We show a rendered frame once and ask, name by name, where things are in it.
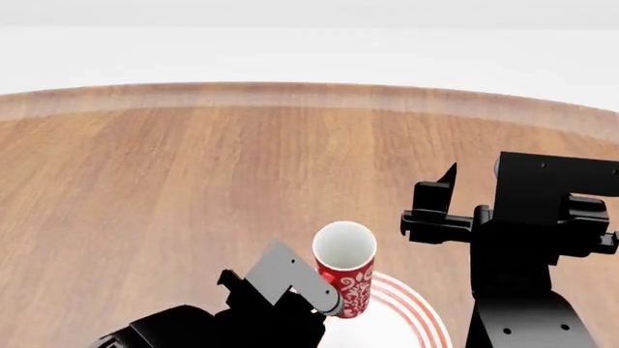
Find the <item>white plate with red rings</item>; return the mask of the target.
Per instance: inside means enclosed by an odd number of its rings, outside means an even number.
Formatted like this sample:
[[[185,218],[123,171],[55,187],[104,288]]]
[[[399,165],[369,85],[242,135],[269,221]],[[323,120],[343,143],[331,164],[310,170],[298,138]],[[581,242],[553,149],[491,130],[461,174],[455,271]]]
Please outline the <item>white plate with red rings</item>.
[[[330,317],[317,348],[454,348],[437,312],[394,277],[373,274],[366,311],[357,318]]]

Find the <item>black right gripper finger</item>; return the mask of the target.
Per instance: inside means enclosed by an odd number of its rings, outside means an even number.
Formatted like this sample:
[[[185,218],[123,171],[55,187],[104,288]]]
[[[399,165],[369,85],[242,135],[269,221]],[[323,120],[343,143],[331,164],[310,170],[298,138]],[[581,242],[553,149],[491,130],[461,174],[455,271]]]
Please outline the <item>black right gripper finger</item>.
[[[591,219],[608,221],[605,202],[602,199],[574,196],[571,193],[561,199],[559,220]]]
[[[414,186],[413,214],[445,217],[451,205],[456,178],[457,164],[454,163],[436,182],[418,182]]]

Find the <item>red patterned mug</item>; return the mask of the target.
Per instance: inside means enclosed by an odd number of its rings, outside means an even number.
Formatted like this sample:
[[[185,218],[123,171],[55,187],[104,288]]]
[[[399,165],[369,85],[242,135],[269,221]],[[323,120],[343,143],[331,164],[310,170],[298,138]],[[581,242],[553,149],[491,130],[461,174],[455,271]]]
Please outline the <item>red patterned mug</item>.
[[[343,300],[338,318],[356,318],[365,312],[377,251],[372,232],[358,222],[331,222],[314,235],[311,249],[318,273]]]

